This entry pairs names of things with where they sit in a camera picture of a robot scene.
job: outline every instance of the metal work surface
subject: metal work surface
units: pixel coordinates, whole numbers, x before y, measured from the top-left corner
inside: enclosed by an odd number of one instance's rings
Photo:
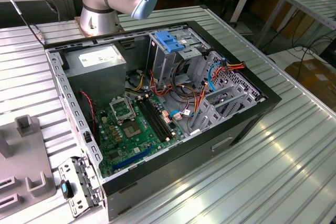
[[[125,30],[195,20],[277,94],[278,106],[234,147],[181,178],[115,223],[329,223],[336,215],[336,120],[233,29],[200,7],[160,10],[142,21],[120,16]],[[75,22],[38,26],[47,42],[80,38]],[[46,56],[26,27],[0,30],[0,124],[39,118],[58,190],[2,223],[73,221],[56,167],[79,148],[58,100]],[[78,219],[104,223],[101,208]]]
[[[274,8],[272,14],[269,16],[266,24],[260,32],[260,36],[256,43],[257,47],[260,46],[261,42],[265,38],[267,31],[280,13],[285,2],[290,3],[293,7],[289,12],[290,15],[284,19],[278,30],[280,30],[288,22],[289,18],[294,14],[296,9],[305,12],[330,29],[336,29],[336,0],[279,0],[277,6]]]

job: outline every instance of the pcie slot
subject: pcie slot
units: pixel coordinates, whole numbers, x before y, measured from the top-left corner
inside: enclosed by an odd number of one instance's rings
[[[149,147],[147,150],[144,150],[143,152],[141,153],[138,153],[136,155],[134,155],[133,157],[130,157],[124,161],[121,161],[120,163],[116,164],[116,165],[113,165],[112,169],[113,170],[117,170],[119,168],[123,168],[124,166],[127,166],[131,163],[133,163],[134,161],[140,159],[140,158],[143,158],[145,156],[148,155],[149,151],[154,147],[154,145],[152,145],[151,147]]]

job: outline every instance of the blue cable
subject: blue cable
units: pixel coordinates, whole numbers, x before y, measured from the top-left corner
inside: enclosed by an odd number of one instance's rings
[[[172,113],[170,113],[170,117],[173,117],[176,113],[180,113],[179,110],[173,110]]]
[[[213,90],[213,91],[216,91],[214,85],[212,84],[211,82],[211,70],[213,69],[214,66],[217,66],[217,65],[220,65],[220,63],[215,63],[213,64],[210,69],[209,69],[209,72],[208,72],[208,82],[209,82],[209,86],[210,88]]]
[[[172,118],[173,115],[175,115],[176,113],[181,113],[181,114],[184,114],[183,112],[179,111],[179,110],[174,110],[172,111],[172,113],[170,113],[170,117]]]

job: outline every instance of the chip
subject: chip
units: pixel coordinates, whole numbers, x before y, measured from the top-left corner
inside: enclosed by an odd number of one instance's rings
[[[116,157],[119,157],[119,153],[118,152],[112,152],[110,155],[109,155],[110,159],[115,159]]]
[[[136,121],[124,123],[121,127],[124,130],[127,138],[134,137],[141,133],[141,129]]]

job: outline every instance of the metal bracket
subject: metal bracket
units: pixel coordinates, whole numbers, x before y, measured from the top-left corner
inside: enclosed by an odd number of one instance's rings
[[[71,157],[58,167],[58,171],[72,187],[73,197],[69,199],[69,206],[74,217],[102,201],[100,184],[86,158]]]

